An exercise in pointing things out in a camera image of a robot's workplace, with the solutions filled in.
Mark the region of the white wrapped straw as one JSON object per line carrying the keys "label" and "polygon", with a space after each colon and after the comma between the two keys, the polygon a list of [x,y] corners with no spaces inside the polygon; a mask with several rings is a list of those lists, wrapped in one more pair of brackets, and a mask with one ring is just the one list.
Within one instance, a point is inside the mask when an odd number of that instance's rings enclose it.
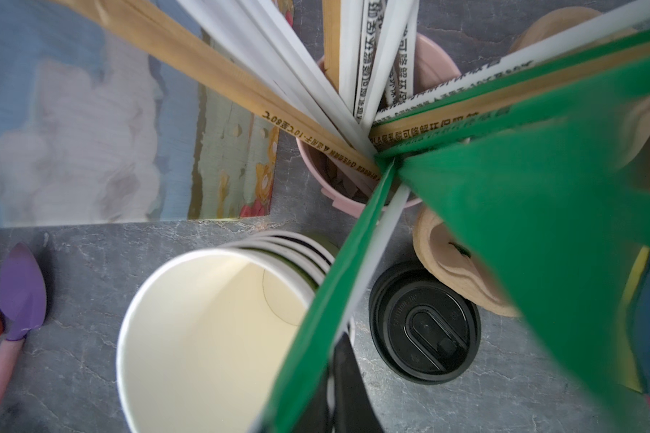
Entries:
{"label": "white wrapped straw", "polygon": [[376,149],[271,1],[182,1],[210,36],[273,90],[359,153]]}

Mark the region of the stack of paper cups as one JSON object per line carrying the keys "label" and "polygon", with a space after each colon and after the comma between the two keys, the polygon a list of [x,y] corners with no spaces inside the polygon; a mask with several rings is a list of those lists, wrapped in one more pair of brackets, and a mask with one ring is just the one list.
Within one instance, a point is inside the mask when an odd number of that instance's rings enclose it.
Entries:
{"label": "stack of paper cups", "polygon": [[255,432],[337,247],[268,230],[177,256],[133,297],[117,389],[133,432]]}

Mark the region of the brown wrapped straw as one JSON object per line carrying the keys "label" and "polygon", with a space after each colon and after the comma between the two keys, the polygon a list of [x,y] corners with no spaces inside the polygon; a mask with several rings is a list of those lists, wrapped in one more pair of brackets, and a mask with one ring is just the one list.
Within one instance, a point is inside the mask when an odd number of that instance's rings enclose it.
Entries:
{"label": "brown wrapped straw", "polygon": [[345,144],[267,86],[224,58],[149,1],[62,1],[88,20],[165,62],[310,147],[372,180],[380,171],[370,157]]}

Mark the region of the purple pink garden trowel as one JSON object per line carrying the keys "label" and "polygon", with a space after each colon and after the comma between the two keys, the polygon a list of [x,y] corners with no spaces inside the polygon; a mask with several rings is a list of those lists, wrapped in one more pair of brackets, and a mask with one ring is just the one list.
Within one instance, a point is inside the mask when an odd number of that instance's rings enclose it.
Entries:
{"label": "purple pink garden trowel", "polygon": [[41,326],[47,310],[43,274],[24,243],[15,245],[0,268],[0,311],[8,322],[0,344],[0,404],[27,334]]}

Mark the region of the pink straw holder cup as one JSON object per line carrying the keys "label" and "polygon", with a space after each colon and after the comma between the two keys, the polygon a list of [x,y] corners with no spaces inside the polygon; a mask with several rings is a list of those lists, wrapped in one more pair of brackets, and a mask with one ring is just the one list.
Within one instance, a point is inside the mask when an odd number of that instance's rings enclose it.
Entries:
{"label": "pink straw holder cup", "polygon": [[[415,94],[459,76],[460,70],[449,54],[428,37],[418,34],[413,69]],[[308,170],[321,184],[321,192],[332,201],[332,207],[358,218],[375,183],[350,167],[344,166],[344,171],[341,171],[339,162],[334,162],[328,155],[300,139],[296,142]]]}

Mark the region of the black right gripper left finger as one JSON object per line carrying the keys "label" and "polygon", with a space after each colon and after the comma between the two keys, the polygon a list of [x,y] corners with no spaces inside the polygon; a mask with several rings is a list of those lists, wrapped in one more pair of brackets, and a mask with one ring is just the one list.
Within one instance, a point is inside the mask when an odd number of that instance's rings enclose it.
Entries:
{"label": "black right gripper left finger", "polygon": [[308,405],[303,410],[292,433],[328,433],[332,431],[332,415],[328,402],[330,375],[324,373]]}

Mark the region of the green wrapped straw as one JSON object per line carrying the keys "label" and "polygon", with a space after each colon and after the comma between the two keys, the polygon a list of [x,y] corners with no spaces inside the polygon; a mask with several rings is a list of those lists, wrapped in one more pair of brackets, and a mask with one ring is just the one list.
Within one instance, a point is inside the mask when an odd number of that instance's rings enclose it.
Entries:
{"label": "green wrapped straw", "polygon": [[317,290],[266,404],[263,431],[290,432],[312,400],[395,175],[397,163],[393,161],[385,166],[372,197]]}

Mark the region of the brown pulp cup carrier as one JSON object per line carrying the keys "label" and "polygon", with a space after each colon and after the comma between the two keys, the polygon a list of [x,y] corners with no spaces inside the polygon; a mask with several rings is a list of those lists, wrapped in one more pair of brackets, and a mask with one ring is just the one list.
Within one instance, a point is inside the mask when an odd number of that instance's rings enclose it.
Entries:
{"label": "brown pulp cup carrier", "polygon": [[[519,51],[600,14],[584,6],[556,9],[535,21],[514,41],[509,51]],[[650,190],[650,97],[633,107],[628,122],[637,130],[634,143],[624,152],[624,161],[642,165],[643,185]],[[413,248],[425,269],[478,306],[500,316],[518,317],[520,313],[480,259],[460,252],[453,241],[444,222],[431,209],[423,207],[413,229]]]}

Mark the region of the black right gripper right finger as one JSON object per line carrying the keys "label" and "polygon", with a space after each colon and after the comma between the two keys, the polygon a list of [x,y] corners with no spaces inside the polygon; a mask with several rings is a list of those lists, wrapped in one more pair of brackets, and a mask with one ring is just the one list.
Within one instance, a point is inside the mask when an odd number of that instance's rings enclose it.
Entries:
{"label": "black right gripper right finger", "polygon": [[344,334],[332,358],[334,431],[383,432],[368,398],[350,337]]}

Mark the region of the illustrated paper bag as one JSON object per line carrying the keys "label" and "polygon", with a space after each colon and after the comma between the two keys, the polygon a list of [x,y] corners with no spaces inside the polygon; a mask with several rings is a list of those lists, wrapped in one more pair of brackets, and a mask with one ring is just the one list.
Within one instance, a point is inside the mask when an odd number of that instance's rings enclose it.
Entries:
{"label": "illustrated paper bag", "polygon": [[278,138],[65,6],[0,1],[0,227],[265,216]]}

